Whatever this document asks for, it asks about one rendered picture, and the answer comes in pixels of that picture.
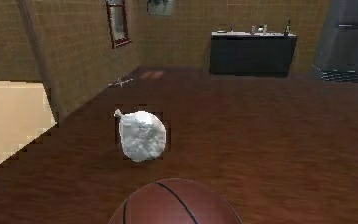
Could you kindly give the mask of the white pillow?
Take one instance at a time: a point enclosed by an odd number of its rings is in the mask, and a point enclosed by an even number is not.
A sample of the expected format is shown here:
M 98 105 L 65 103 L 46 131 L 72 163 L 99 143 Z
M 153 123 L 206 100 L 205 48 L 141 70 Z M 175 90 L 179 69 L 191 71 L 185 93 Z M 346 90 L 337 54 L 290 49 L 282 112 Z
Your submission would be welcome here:
M 147 111 L 122 113 L 116 109 L 119 135 L 124 155 L 134 162 L 160 157 L 166 147 L 167 133 L 163 122 Z

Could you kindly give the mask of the black cabinet with white top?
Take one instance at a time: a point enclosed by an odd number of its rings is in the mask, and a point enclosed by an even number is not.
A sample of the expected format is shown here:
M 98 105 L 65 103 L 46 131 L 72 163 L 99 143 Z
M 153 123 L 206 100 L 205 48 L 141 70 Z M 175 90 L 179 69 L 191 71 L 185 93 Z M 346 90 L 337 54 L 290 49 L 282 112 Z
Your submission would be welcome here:
M 212 32 L 209 72 L 215 75 L 287 77 L 297 40 L 295 34 Z

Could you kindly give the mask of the brown basketball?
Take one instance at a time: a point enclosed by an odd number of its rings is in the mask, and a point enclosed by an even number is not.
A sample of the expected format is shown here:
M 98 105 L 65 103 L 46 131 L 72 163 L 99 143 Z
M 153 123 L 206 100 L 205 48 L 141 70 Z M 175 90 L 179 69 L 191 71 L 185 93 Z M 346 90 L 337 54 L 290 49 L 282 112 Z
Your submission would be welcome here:
M 216 191 L 189 179 L 154 181 L 128 196 L 108 224 L 243 224 Z

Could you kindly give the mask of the grey framed wall picture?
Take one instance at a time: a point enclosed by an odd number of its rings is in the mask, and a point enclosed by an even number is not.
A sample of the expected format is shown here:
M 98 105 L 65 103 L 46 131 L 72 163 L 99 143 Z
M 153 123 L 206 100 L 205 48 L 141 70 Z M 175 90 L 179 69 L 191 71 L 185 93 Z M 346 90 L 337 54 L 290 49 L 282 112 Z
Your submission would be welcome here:
M 147 0 L 149 15 L 170 16 L 175 6 L 175 0 Z

